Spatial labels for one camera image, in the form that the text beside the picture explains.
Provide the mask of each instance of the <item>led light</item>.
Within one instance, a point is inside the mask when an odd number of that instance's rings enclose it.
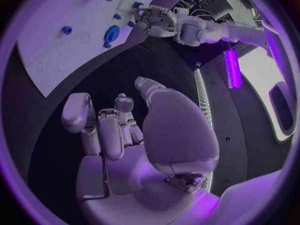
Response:
[[[229,88],[230,89],[242,88],[242,75],[241,75],[239,60],[236,51],[233,49],[225,51],[224,59],[226,63]]]

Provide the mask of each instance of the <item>purple light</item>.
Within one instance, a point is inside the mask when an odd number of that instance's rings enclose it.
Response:
[[[236,51],[233,49],[225,51],[224,59],[226,63],[229,88],[242,88],[242,76]]]

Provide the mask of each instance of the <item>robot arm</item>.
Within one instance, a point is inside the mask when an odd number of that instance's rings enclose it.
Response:
[[[150,6],[137,9],[135,22],[152,37],[174,37],[177,43],[197,47],[203,43],[237,41],[264,48],[270,55],[270,49],[264,30],[249,26],[240,26],[234,22],[216,23],[199,17],[190,16],[189,10],[175,7],[173,12],[167,8]]]

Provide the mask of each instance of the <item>purple led strip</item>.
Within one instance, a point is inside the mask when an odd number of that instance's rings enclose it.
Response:
[[[229,88],[242,88],[242,76],[236,51],[233,49],[225,51],[224,59],[226,63]]]

